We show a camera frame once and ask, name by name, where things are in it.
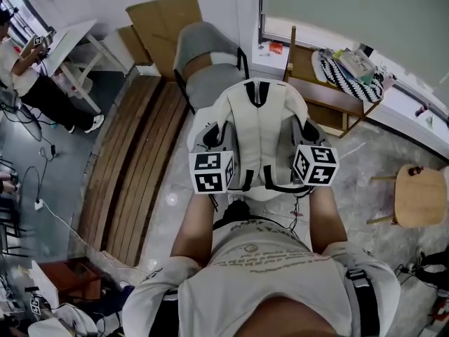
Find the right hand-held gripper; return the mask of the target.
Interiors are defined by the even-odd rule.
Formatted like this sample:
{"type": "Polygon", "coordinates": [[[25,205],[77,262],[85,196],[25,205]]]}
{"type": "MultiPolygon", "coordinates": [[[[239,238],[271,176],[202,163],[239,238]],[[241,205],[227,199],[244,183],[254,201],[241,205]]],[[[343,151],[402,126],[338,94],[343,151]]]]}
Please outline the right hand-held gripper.
{"type": "Polygon", "coordinates": [[[293,160],[295,176],[306,186],[330,186],[340,161],[324,130],[311,119],[302,126],[299,119],[293,117],[292,137],[296,149],[293,160]]]}

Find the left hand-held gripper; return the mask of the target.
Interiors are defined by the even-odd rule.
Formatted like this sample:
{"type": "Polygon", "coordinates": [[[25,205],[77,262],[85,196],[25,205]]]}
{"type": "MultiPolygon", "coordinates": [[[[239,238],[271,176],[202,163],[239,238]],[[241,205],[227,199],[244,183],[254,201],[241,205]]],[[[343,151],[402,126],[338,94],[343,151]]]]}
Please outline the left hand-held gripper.
{"type": "Polygon", "coordinates": [[[228,121],[205,127],[189,153],[189,171],[197,194],[223,194],[234,178],[234,127],[228,121]]]}

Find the white backpack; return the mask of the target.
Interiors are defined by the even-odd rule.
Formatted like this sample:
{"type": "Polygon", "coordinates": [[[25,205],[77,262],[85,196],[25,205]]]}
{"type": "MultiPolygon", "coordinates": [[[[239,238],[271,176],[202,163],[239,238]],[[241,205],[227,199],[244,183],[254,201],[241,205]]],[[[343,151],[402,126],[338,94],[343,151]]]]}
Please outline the white backpack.
{"type": "Polygon", "coordinates": [[[293,183],[296,146],[315,144],[322,136],[311,123],[300,93],[274,79],[252,78],[229,87],[213,104],[213,112],[219,134],[226,123],[236,130],[236,188],[243,192],[293,183]]]}

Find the person's left forearm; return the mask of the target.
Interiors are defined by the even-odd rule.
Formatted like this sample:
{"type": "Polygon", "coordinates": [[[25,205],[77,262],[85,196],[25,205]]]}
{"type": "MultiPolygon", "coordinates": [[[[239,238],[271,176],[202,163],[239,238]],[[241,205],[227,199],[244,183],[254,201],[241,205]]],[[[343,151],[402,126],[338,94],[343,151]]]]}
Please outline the person's left forearm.
{"type": "Polygon", "coordinates": [[[214,212],[208,195],[193,194],[170,255],[190,258],[201,267],[207,265],[213,243],[214,212]]]}

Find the wooden slat platform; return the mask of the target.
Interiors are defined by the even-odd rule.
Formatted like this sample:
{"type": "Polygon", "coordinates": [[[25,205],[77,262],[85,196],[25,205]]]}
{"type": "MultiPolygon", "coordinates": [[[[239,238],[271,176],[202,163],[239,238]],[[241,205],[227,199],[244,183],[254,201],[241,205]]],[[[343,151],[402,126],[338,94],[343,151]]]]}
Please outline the wooden slat platform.
{"type": "Polygon", "coordinates": [[[159,188],[189,108],[175,82],[138,76],[100,143],[78,233],[89,246],[135,267],[159,188]]]}

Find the round wooden side table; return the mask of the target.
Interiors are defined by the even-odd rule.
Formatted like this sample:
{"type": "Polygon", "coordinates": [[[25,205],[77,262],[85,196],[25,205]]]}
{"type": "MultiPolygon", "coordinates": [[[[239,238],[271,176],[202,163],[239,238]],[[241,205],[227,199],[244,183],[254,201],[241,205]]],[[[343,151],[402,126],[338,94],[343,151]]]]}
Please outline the round wooden side table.
{"type": "Polygon", "coordinates": [[[421,174],[409,176],[412,164],[402,166],[394,176],[373,176],[372,181],[393,181],[394,208],[390,216],[374,218],[366,223],[390,222],[404,228],[437,225],[445,218],[447,209],[446,181],[443,173],[424,167],[421,174]]]}

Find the wooden shelf rack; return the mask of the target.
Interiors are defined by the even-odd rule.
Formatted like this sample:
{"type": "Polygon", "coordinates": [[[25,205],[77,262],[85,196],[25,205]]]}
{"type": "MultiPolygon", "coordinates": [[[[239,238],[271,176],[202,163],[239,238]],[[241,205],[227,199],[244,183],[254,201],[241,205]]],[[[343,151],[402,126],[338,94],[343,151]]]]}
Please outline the wooden shelf rack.
{"type": "Polygon", "coordinates": [[[296,43],[296,26],[291,28],[290,46],[283,80],[295,87],[304,98],[309,116],[326,133],[342,138],[363,121],[380,103],[368,109],[364,102],[345,93],[314,70],[316,52],[296,43]]]}

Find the person's white t-shirt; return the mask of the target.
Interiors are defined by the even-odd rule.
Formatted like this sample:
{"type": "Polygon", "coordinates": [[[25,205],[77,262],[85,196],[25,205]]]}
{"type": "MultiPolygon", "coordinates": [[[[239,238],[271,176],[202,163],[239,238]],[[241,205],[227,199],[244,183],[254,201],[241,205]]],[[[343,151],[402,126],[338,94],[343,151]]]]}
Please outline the person's white t-shirt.
{"type": "Polygon", "coordinates": [[[311,252],[293,233],[268,220],[230,223],[213,233],[207,266],[184,256],[162,262],[129,295],[122,312],[126,337],[149,337],[165,297],[177,298],[179,337],[232,337],[272,297],[305,304],[341,336],[360,331],[357,287],[385,337],[401,294],[391,268],[350,242],[311,252]]]}

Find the pale book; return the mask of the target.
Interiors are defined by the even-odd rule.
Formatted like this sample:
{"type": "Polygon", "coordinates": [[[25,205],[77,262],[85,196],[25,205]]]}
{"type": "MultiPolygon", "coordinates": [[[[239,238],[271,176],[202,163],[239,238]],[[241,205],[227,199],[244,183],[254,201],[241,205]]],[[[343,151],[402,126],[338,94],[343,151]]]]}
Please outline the pale book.
{"type": "Polygon", "coordinates": [[[375,64],[360,49],[341,52],[338,61],[353,78],[365,84],[371,83],[377,70],[375,64]]]}

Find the grey chair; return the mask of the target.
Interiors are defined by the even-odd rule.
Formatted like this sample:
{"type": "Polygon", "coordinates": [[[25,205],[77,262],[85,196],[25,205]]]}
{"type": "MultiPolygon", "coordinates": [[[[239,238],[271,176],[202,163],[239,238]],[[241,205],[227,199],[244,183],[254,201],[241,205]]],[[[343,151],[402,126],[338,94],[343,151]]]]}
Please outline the grey chair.
{"type": "Polygon", "coordinates": [[[250,78],[242,48],[209,22],[181,30],[173,74],[192,113],[210,107],[224,90],[250,78]]]}

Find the grey roller blind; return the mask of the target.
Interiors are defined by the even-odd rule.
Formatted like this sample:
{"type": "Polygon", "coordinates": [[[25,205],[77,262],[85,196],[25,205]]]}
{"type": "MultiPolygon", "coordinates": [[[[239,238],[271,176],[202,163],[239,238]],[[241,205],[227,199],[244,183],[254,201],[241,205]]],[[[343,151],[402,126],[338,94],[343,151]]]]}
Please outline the grey roller blind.
{"type": "Polygon", "coordinates": [[[449,0],[262,0],[262,11],[365,44],[432,88],[449,86],[449,0]]]}

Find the large flat cardboard box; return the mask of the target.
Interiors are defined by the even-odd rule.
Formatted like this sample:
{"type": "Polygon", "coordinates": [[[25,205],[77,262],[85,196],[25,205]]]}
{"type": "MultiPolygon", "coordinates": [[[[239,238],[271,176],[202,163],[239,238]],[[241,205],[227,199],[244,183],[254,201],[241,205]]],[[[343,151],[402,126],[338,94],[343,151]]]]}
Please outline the large flat cardboard box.
{"type": "Polygon", "coordinates": [[[160,75],[174,80],[179,34],[202,21],[198,0],[153,0],[129,6],[126,12],[160,75]]]}

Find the red stool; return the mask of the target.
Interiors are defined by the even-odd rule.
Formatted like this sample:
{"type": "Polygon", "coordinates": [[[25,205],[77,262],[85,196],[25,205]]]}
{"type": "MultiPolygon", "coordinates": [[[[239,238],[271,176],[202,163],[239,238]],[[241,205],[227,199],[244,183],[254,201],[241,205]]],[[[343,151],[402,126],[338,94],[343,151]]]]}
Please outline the red stool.
{"type": "Polygon", "coordinates": [[[33,260],[31,276],[38,292],[52,308],[66,303],[70,298],[100,298],[102,270],[87,257],[50,263],[37,263],[33,260]]]}

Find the clear water jug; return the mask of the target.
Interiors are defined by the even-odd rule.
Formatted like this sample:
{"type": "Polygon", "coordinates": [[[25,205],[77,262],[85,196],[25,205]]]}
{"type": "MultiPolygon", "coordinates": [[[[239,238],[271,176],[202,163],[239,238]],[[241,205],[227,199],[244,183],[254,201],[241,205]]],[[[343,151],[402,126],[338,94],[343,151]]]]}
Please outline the clear water jug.
{"type": "MultiPolygon", "coordinates": [[[[83,99],[80,92],[71,83],[71,81],[67,78],[66,74],[62,70],[58,70],[53,75],[53,80],[70,98],[76,97],[78,99],[83,99]]],[[[90,93],[92,87],[93,87],[93,80],[90,79],[89,77],[86,77],[83,81],[83,89],[87,93],[90,93]]]]}

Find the white table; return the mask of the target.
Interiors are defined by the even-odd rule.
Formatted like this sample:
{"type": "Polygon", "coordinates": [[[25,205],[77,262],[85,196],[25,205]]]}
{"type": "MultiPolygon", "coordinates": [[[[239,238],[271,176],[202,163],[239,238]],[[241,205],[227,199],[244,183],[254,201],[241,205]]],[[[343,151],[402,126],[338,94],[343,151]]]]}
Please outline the white table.
{"type": "Polygon", "coordinates": [[[97,65],[101,57],[105,57],[112,64],[115,65],[124,75],[127,75],[128,70],[125,66],[112,54],[112,52],[101,42],[99,42],[92,34],[91,30],[97,23],[97,20],[87,20],[75,25],[62,28],[55,33],[53,42],[50,45],[50,51],[48,56],[44,58],[40,66],[45,67],[45,71],[48,76],[52,77],[57,69],[62,70],[71,83],[80,92],[83,99],[91,106],[96,114],[101,113],[101,109],[95,103],[95,101],[89,96],[89,94],[83,89],[83,81],[87,77],[88,73],[97,65]],[[86,38],[97,50],[96,55],[91,61],[84,67],[80,77],[75,77],[68,68],[65,62],[66,58],[73,51],[76,45],[86,38]]]}

